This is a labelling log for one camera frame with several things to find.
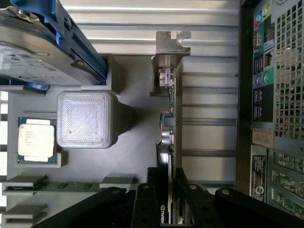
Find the connector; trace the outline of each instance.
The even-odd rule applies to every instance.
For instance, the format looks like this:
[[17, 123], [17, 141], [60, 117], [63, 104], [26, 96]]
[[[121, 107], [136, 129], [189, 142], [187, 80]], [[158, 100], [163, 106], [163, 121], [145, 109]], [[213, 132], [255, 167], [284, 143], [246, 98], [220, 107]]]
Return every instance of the connector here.
[[258, 106], [255, 106], [254, 107], [254, 110], [255, 110], [255, 112], [254, 112], [254, 119], [256, 120], [256, 119], [258, 119]]
[[254, 95], [254, 103], [257, 104], [259, 102], [259, 91], [255, 91]]
[[262, 103], [263, 101], [263, 91], [261, 89], [259, 89], [258, 91], [258, 102]]
[[254, 74], [260, 72], [263, 69], [263, 64], [264, 64], [263, 55], [260, 56], [260, 57], [255, 58], [254, 67], [253, 67]]
[[260, 27], [255, 27], [253, 31], [253, 51], [259, 53], [261, 49], [262, 32]]
[[270, 54], [270, 52], [268, 54], [265, 55], [265, 59], [264, 59], [264, 66], [270, 66], [272, 63], [272, 55]]
[[258, 107], [258, 118], [259, 119], [262, 119], [262, 116], [263, 116], [263, 109], [261, 106]]

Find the circuit board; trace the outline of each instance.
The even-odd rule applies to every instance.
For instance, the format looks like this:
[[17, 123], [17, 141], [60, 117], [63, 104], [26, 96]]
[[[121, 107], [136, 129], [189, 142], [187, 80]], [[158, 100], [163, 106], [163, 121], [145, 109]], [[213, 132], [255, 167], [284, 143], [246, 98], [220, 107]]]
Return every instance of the circuit board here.
[[60, 192], [99, 192], [100, 183], [80, 183], [80, 182], [43, 182], [34, 187], [7, 187], [4, 192], [40, 192], [40, 191], [60, 191]]
[[293, 215], [299, 217], [300, 219], [304, 219], [304, 208], [298, 205], [297, 203], [293, 202], [288, 197], [285, 197], [281, 193], [273, 190], [273, 196], [272, 199], [284, 207], [286, 210], [291, 212]]
[[304, 199], [304, 183], [272, 170], [272, 181]]
[[176, 81], [176, 70], [172, 68], [167, 68], [164, 70], [165, 76], [167, 78], [167, 83], [163, 83], [165, 87], [168, 88], [168, 99], [169, 99], [169, 110], [162, 112], [160, 117], [160, 129], [161, 129], [161, 140], [157, 146], [166, 147], [169, 154], [162, 154], [162, 156], [167, 156], [167, 164], [165, 169], [165, 174], [169, 178], [166, 178], [166, 184], [168, 185], [168, 194], [165, 193], [163, 199], [161, 200], [161, 223], [172, 223], [172, 180], [173, 180], [173, 165], [174, 165], [174, 134], [175, 134], [175, 81]]
[[304, 163], [302, 159], [282, 153], [275, 153], [275, 162], [288, 169], [304, 174]]

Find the hard drive label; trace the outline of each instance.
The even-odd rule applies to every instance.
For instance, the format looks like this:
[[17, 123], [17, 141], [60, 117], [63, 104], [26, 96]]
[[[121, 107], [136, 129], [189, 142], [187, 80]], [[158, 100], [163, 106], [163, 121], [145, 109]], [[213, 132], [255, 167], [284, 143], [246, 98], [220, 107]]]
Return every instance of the hard drive label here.
[[0, 45], [0, 70], [8, 77], [25, 82], [47, 85], [82, 84], [27, 51], [3, 45]]

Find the screw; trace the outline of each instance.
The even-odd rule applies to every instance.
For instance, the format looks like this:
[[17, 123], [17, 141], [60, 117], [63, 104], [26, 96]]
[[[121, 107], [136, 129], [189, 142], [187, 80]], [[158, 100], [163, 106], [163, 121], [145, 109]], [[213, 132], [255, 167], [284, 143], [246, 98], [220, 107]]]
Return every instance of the screw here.
[[25, 15], [24, 12], [22, 10], [17, 10], [17, 16], [20, 17], [21, 19], [25, 19], [28, 20], [29, 16]]
[[84, 64], [84, 62], [83, 62], [82, 60], [77, 60], [77, 64], [79, 64], [79, 65], [83, 65], [83, 64]]
[[190, 185], [189, 188], [194, 190], [194, 189], [196, 189], [197, 187], [196, 187], [195, 185]]
[[119, 190], [114, 190], [111, 192], [111, 194], [117, 194], [117, 193], [119, 193]]
[[224, 195], [229, 195], [229, 194], [230, 194], [230, 191], [228, 191], [228, 190], [222, 190], [222, 193], [223, 193]]
[[69, 18], [69, 19], [67, 20], [67, 26], [68, 26], [69, 28], [72, 28], [72, 21], [71, 21], [71, 18]]

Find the white label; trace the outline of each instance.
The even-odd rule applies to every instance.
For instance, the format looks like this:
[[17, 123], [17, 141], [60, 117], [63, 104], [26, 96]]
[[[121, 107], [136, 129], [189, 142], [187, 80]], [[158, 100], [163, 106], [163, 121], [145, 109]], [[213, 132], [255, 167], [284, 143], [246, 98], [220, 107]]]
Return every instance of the white label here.
[[51, 121], [50, 120], [27, 119], [27, 124], [51, 125]]
[[274, 40], [274, 39], [272, 39], [272, 40], [270, 40], [270, 41], [267, 41], [267, 42], [264, 44], [264, 51], [267, 51], [267, 50], [273, 48], [274, 45], [275, 45], [275, 40]]
[[275, 134], [270, 129], [254, 128], [252, 131], [252, 142], [268, 148], [274, 147]]
[[47, 157], [29, 157], [29, 156], [24, 156], [25, 161], [30, 161], [30, 162], [48, 162]]
[[47, 85], [82, 84], [29, 52], [2, 45], [0, 45], [0, 70], [4, 75], [25, 82]]

